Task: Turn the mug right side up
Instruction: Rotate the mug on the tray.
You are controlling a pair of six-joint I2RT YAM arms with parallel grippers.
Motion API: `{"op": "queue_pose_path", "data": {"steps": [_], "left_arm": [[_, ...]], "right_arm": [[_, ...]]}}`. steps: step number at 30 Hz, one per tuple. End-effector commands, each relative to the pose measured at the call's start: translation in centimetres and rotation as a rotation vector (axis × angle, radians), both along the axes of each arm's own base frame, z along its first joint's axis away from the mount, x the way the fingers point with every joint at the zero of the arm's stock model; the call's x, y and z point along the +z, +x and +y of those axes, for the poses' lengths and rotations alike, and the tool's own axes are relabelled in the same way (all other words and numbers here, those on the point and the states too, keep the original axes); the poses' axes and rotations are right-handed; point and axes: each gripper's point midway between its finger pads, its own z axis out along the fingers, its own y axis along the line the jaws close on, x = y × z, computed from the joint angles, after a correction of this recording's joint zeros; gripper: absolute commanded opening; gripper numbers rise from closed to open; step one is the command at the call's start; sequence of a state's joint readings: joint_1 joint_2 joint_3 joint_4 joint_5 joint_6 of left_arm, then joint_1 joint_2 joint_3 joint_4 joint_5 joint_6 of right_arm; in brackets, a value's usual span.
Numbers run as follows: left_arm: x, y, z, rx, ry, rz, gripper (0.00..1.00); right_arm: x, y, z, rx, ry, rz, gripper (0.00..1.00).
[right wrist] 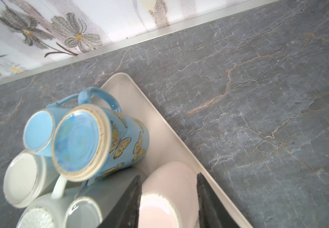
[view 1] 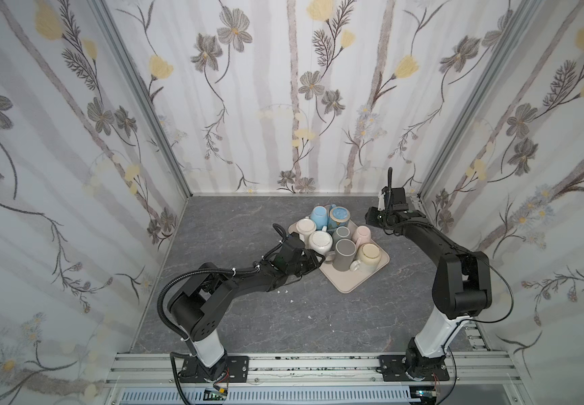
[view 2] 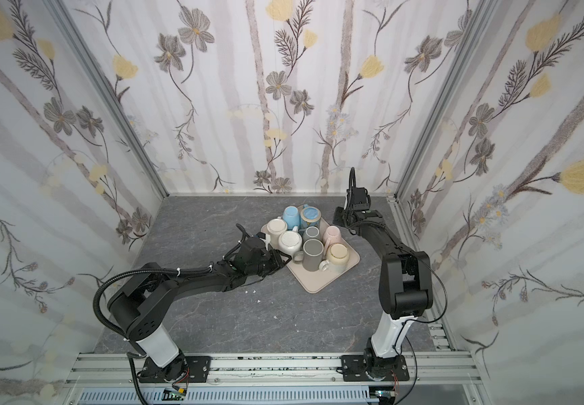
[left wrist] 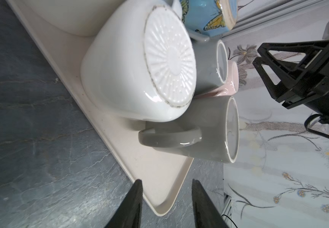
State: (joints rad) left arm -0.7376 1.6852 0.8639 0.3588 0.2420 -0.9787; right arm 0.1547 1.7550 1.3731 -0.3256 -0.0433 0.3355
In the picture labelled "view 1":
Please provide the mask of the pink mug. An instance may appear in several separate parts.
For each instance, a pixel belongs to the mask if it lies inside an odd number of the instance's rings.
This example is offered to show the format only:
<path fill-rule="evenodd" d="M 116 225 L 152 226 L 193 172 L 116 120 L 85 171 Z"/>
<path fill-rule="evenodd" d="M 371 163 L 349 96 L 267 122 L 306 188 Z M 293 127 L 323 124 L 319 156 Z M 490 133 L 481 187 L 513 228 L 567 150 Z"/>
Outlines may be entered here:
<path fill-rule="evenodd" d="M 352 241 L 354 242 L 357 248 L 365 244 L 371 243 L 372 241 L 371 229 L 365 225 L 358 226 L 354 231 Z"/>

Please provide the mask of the cream yellow mug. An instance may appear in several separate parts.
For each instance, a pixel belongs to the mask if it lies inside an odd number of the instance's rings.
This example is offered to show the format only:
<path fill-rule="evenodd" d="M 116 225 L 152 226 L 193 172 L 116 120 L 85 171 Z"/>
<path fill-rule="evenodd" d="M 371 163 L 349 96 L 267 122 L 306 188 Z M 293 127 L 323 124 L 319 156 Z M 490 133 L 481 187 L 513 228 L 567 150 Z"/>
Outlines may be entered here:
<path fill-rule="evenodd" d="M 381 261 L 381 250 L 373 243 L 366 243 L 359 247 L 356 258 L 349 269 L 361 273 L 373 273 Z"/>

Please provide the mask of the large grey mug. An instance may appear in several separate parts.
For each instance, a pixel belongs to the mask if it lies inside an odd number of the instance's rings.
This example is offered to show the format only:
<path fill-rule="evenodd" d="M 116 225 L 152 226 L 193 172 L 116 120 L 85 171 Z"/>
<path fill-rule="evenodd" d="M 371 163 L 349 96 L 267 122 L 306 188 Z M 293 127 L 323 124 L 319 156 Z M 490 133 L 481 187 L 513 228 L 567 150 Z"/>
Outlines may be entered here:
<path fill-rule="evenodd" d="M 339 272 L 349 271 L 357 252 L 357 246 L 349 239 L 339 240 L 334 247 L 332 266 Z"/>

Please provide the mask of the blue butterfly mug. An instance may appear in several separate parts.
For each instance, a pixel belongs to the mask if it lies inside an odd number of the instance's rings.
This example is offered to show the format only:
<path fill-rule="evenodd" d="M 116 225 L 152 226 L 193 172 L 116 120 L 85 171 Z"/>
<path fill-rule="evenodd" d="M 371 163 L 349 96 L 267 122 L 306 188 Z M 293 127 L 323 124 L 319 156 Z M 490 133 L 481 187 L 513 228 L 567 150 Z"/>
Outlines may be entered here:
<path fill-rule="evenodd" d="M 342 206 L 332 204 L 327 206 L 328 222 L 327 231 L 333 233 L 339 227 L 348 227 L 351 219 L 351 213 Z"/>

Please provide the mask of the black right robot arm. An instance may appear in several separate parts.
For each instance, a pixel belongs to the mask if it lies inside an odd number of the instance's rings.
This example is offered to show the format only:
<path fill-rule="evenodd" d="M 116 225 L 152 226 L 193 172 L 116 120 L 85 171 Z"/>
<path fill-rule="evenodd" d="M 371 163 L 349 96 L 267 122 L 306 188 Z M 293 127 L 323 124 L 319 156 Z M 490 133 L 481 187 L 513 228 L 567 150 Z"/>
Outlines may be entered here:
<path fill-rule="evenodd" d="M 442 358 L 460 328 L 492 304 L 487 256 L 459 246 L 423 213 L 411 210 L 401 187 L 384 187 L 378 206 L 368 210 L 365 222 L 390 236 L 409 239 L 435 263 L 434 308 L 422 330 L 410 340 L 406 355 Z"/>

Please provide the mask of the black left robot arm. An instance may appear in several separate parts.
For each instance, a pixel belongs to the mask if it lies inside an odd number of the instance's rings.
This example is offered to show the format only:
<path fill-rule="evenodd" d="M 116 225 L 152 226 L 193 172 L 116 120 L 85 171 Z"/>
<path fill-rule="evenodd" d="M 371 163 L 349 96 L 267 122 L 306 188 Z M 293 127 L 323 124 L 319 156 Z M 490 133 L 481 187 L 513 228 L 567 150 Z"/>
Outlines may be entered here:
<path fill-rule="evenodd" d="M 271 292 L 301 279 L 326 261 L 327 256 L 305 246 L 293 233 L 248 268 L 219 268 L 204 263 L 197 270 L 168 282 L 158 296 L 158 316 L 208 370 L 226 363 L 226 349 L 217 328 L 234 299 Z"/>

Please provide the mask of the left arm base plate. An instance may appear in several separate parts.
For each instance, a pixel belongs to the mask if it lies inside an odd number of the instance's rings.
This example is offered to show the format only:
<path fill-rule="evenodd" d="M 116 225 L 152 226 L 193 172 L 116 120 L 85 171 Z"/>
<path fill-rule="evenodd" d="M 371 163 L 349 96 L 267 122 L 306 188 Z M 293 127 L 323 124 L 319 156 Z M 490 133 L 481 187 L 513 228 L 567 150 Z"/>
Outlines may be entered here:
<path fill-rule="evenodd" d="M 181 383 L 246 383 L 250 365 L 250 357 L 246 355 L 224 356 L 212 367 L 205 366 L 200 359 L 190 355 L 185 355 L 182 361 L 183 365 L 176 367 Z"/>

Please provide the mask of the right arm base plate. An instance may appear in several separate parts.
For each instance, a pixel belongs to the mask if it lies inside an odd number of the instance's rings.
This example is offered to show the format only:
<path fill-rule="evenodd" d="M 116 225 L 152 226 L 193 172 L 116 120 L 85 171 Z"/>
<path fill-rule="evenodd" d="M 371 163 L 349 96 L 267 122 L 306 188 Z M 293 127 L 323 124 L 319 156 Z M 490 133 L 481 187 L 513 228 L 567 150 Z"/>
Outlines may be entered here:
<path fill-rule="evenodd" d="M 380 355 L 378 359 L 380 365 L 377 371 L 382 374 L 384 382 L 435 382 L 451 379 L 445 365 L 445 356 L 439 358 L 410 356 L 407 359 L 404 354 L 400 354 Z"/>

